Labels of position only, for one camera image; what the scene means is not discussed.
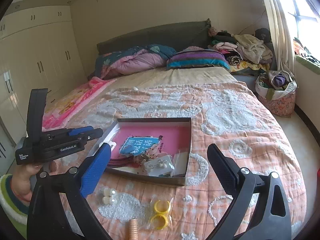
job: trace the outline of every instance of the screw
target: screw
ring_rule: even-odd
[[[243,174],[249,174],[249,170],[247,169],[247,168],[242,168],[241,169],[241,172],[243,173]]]
[[[75,174],[77,171],[78,171],[77,167],[72,167],[72,168],[70,168],[69,173],[70,174]]]
[[[279,178],[279,174],[276,173],[276,172],[272,172],[272,173],[271,173],[271,176],[272,176],[273,178],[275,178],[275,179]]]
[[[45,178],[47,176],[47,173],[45,171],[40,173],[40,178]]]

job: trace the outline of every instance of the wall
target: wall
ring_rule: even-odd
[[[77,0],[71,5],[87,75],[94,70],[99,42],[148,27],[207,18],[217,29],[236,34],[253,24],[244,31],[252,33],[269,27],[264,10],[263,0]]]
[[[297,61],[295,61],[294,67],[298,85],[296,104],[320,131],[320,75],[312,72]]]

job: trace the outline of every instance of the window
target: window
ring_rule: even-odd
[[[320,18],[307,0],[281,0],[287,11],[287,24],[293,37],[297,37],[311,54],[320,59]]]

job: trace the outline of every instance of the headboard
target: headboard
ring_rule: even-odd
[[[99,55],[133,46],[161,44],[181,51],[189,46],[207,48],[210,44],[210,20],[160,25],[127,33],[97,44]]]

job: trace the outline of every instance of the fabric basket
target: fabric basket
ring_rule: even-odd
[[[259,85],[260,76],[256,80],[258,100],[272,113],[280,117],[290,117],[294,111],[297,84],[294,80],[288,84],[284,91],[275,91],[271,100],[266,99],[267,88]]]
[[[296,91],[276,100],[269,101],[260,95],[258,95],[258,99],[272,114],[276,114],[281,117],[290,117],[294,111]]]

